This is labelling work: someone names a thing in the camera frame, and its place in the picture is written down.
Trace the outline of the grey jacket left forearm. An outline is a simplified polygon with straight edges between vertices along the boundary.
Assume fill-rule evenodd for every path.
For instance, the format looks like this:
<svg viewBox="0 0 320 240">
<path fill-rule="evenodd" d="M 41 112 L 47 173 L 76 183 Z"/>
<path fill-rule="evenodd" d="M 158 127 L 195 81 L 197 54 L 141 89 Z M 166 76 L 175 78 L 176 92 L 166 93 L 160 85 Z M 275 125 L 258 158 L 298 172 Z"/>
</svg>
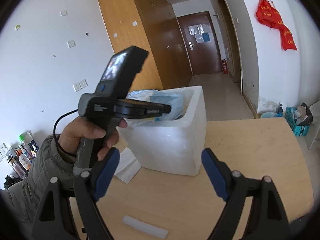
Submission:
<svg viewBox="0 0 320 240">
<path fill-rule="evenodd" d="M 42 143 L 27 177 L 7 190 L 1 190 L 2 199 L 28 238 L 37 207 L 52 177 L 69 180 L 74 173 L 73 164 L 62 159 L 54 137 L 50 135 Z"/>
</svg>

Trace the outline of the person's left hand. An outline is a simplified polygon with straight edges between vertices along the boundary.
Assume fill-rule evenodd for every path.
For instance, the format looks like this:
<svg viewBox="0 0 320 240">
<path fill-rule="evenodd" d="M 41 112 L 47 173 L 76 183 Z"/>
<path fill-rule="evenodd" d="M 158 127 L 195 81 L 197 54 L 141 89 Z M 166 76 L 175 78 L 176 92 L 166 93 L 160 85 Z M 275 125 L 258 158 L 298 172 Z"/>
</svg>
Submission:
<svg viewBox="0 0 320 240">
<path fill-rule="evenodd" d="M 105 139 L 106 131 L 86 120 L 83 117 L 77 117 L 70 122 L 60 134 L 59 145 L 68 153 L 76 153 L 81 138 L 87 139 Z M 104 140 L 103 147 L 97 153 L 99 161 L 102 161 L 108 151 L 119 141 L 119 133 L 115 130 L 107 139 Z"/>
</svg>

